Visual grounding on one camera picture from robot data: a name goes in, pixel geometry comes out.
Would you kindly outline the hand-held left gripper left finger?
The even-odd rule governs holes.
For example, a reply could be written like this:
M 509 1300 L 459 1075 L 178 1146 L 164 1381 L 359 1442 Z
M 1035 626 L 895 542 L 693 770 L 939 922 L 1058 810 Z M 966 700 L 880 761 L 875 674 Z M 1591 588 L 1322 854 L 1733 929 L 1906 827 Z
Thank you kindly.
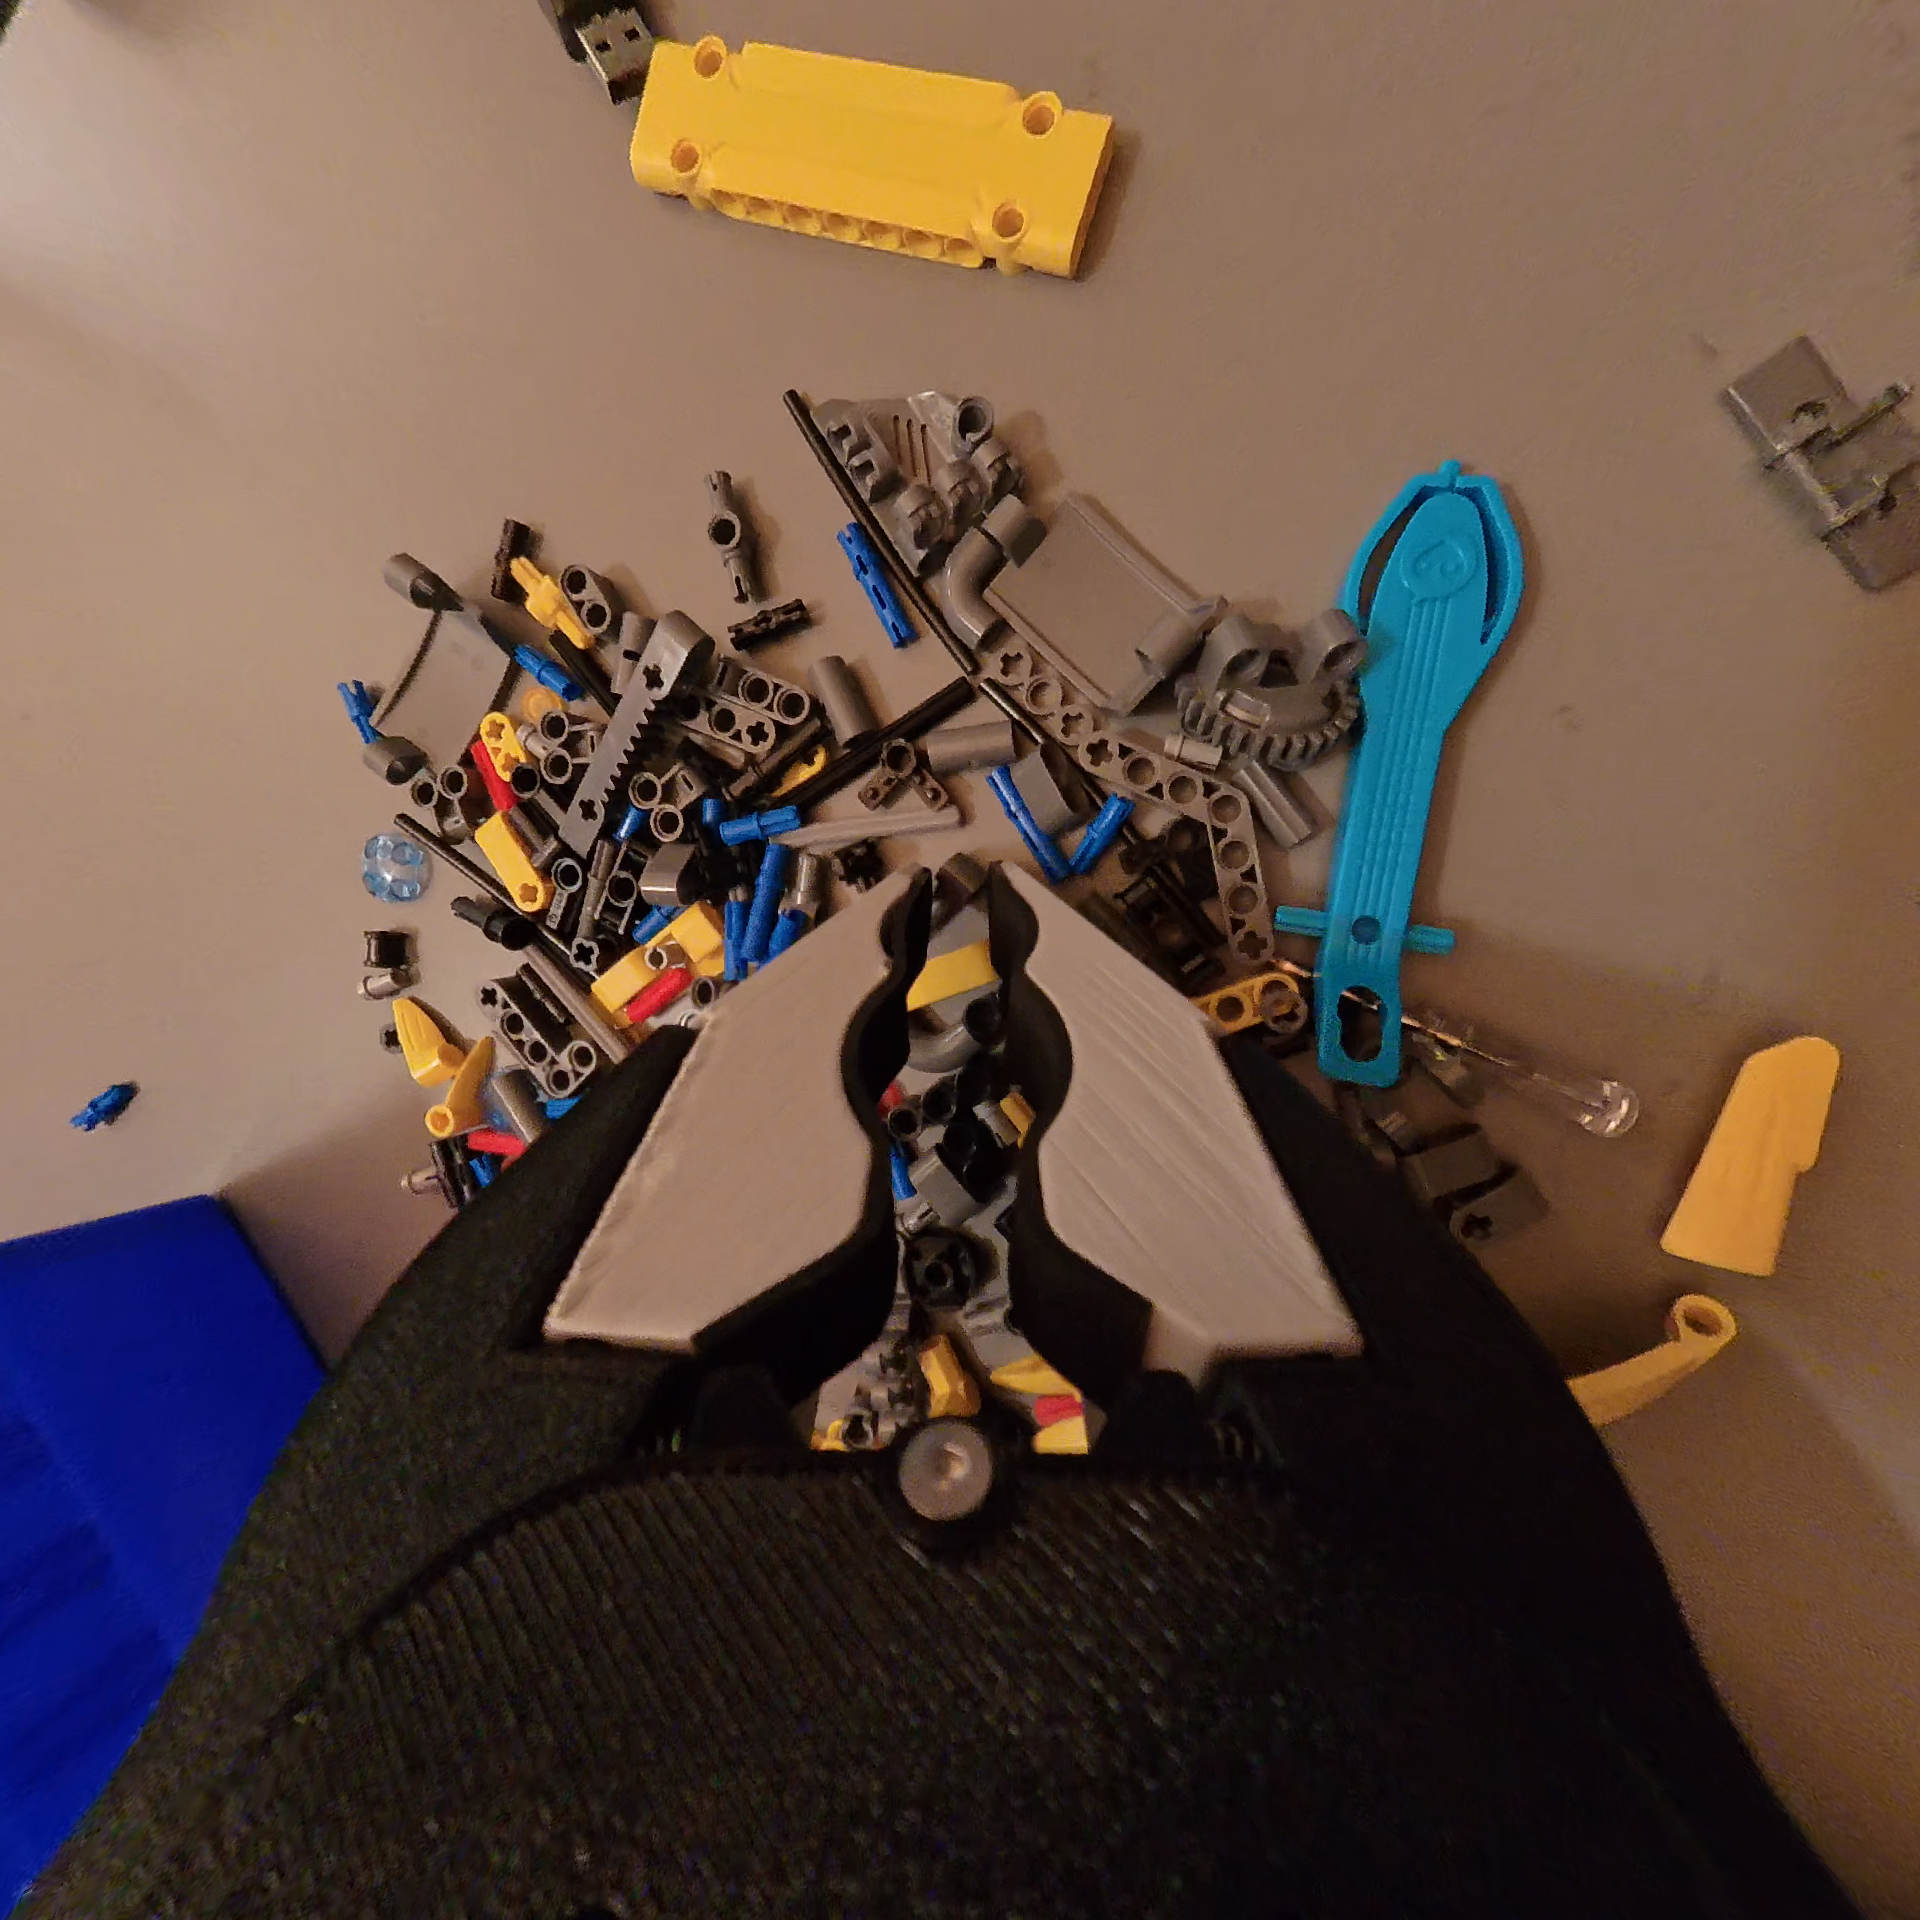
M 543 1317 L 552 1342 L 693 1354 L 698 1338 L 891 1223 L 856 1020 L 895 983 L 900 870 L 723 996 Z

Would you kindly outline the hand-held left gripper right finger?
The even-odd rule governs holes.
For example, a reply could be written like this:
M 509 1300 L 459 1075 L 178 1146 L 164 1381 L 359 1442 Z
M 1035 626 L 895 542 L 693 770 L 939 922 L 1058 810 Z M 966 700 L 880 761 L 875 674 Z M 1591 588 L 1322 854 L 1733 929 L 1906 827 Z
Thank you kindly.
M 1030 876 L 991 876 L 1002 1058 L 1032 1119 L 1015 1321 L 1063 1375 L 1360 1354 L 1210 1021 Z

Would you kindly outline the pile of small toy pieces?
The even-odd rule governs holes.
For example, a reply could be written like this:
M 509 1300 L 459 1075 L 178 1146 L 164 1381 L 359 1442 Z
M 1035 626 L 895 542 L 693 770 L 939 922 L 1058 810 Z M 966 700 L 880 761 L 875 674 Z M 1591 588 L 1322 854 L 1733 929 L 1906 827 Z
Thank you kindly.
M 474 717 L 431 753 L 391 729 L 431 673 L 478 668 L 506 634 L 431 567 L 392 555 L 389 588 L 430 614 L 391 694 L 340 685 L 368 764 L 407 788 L 397 819 L 471 891 L 450 910 L 518 953 L 478 993 L 484 1042 L 412 993 L 404 935 L 368 935 L 363 995 L 391 999 L 383 1045 L 420 1089 L 430 1163 L 412 1193 L 466 1206 L 610 1065 L 612 1034 L 711 1010 L 826 913 L 836 884 L 884 878 L 880 838 L 962 822 L 952 781 L 996 798 L 1050 883 L 1106 858 L 1088 919 L 1191 996 L 1218 1035 L 1306 1034 L 1311 989 L 1282 964 L 1263 852 L 1314 838 L 1298 785 L 1360 741 L 1358 626 L 1333 607 L 1261 623 L 1180 586 L 1090 497 L 1032 514 L 1023 469 L 980 396 L 796 399 L 848 507 L 836 542 L 893 644 L 922 628 L 960 677 L 884 726 L 848 660 L 806 683 L 754 653 L 808 623 L 757 604 L 752 527 L 707 475 L 709 542 L 752 607 L 719 646 L 686 612 L 650 619 L 588 567 L 546 571 L 503 523 L 493 597 L 552 646 L 512 646 L 523 710 Z

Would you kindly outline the grey toy track link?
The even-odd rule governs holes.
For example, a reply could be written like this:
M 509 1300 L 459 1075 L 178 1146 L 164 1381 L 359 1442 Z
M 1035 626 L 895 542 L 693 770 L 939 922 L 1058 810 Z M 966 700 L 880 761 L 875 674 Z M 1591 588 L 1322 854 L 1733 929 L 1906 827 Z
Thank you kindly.
M 1868 593 L 1917 571 L 1912 386 L 1861 399 L 1811 335 L 1741 372 L 1722 403 L 1847 575 Z

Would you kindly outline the clear toy rod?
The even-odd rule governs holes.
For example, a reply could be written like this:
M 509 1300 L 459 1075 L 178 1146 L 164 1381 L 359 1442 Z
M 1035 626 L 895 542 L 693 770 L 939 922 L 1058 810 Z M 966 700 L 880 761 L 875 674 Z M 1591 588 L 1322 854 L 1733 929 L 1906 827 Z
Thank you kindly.
M 1628 1083 L 1578 1069 L 1557 1051 L 1485 1021 L 1411 1012 L 1402 1018 L 1402 1035 L 1412 1061 L 1466 1106 L 1500 1089 L 1595 1138 L 1621 1138 L 1639 1122 L 1639 1094 Z

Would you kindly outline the teal brick separator tool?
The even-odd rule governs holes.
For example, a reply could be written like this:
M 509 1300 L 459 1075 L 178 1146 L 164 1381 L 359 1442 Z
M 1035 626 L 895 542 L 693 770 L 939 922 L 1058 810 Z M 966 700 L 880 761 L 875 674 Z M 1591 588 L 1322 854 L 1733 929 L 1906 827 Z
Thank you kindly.
M 1367 662 L 1327 903 L 1275 910 L 1277 931 L 1318 941 L 1314 1045 L 1335 1082 L 1399 1082 L 1404 950 L 1452 948 L 1450 933 L 1411 922 L 1428 810 L 1446 731 L 1514 628 L 1522 590 L 1520 531 L 1496 481 L 1455 461 L 1406 483 L 1340 590 Z

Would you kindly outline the yellow curved toy piece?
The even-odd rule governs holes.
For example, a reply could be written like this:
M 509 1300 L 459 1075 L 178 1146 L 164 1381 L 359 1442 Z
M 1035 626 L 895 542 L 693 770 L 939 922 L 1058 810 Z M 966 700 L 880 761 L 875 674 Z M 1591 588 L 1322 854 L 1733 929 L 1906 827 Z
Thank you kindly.
M 1634 1358 L 1618 1359 L 1568 1381 L 1568 1393 L 1595 1428 L 1659 1401 L 1692 1379 L 1738 1338 L 1738 1319 L 1725 1302 L 1707 1294 L 1670 1300 L 1664 1340 Z

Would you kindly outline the yellow wedge toy piece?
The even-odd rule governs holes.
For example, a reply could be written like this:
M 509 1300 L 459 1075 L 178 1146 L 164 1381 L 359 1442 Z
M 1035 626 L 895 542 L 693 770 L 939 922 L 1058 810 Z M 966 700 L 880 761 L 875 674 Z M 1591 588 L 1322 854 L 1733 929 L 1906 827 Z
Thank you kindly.
M 1750 1054 L 1672 1209 L 1662 1251 L 1748 1278 L 1780 1260 L 1797 1179 L 1818 1163 L 1839 1051 L 1794 1037 Z

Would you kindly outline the blue plastic bin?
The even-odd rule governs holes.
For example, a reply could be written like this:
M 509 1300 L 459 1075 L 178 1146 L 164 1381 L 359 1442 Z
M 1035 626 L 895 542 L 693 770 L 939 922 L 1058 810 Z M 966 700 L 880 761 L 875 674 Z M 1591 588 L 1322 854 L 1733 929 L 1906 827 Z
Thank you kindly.
M 128 1754 L 319 1381 L 216 1197 L 5 1243 L 5 1906 Z

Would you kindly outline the yellow toy brick panel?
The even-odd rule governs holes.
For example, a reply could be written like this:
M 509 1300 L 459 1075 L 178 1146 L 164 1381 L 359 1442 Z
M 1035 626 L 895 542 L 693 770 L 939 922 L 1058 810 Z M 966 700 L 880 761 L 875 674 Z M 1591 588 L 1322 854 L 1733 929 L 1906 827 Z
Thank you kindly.
M 1077 275 L 1114 119 L 915 67 L 660 38 L 637 186 L 730 220 L 1006 275 Z

